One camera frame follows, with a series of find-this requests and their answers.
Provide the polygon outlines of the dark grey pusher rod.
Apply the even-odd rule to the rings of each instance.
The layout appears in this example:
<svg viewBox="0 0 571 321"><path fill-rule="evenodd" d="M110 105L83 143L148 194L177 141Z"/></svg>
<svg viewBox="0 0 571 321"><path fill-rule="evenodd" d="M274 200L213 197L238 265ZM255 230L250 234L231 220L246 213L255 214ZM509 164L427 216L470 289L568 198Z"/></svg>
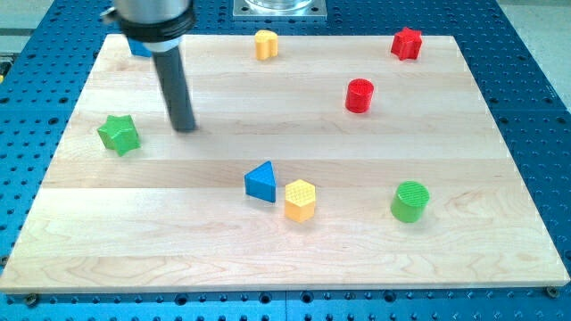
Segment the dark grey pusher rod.
<svg viewBox="0 0 571 321"><path fill-rule="evenodd" d="M153 53L153 63L172 128L178 132L192 132L195 118L179 47Z"/></svg>

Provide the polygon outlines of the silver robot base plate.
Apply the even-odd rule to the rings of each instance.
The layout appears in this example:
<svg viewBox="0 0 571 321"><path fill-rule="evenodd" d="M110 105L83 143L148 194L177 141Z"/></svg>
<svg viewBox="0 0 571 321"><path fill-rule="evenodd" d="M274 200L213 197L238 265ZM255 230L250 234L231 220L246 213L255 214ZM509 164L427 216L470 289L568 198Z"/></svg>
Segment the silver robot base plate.
<svg viewBox="0 0 571 321"><path fill-rule="evenodd" d="M327 17L326 0L234 0L233 17L258 18L308 18Z"/></svg>

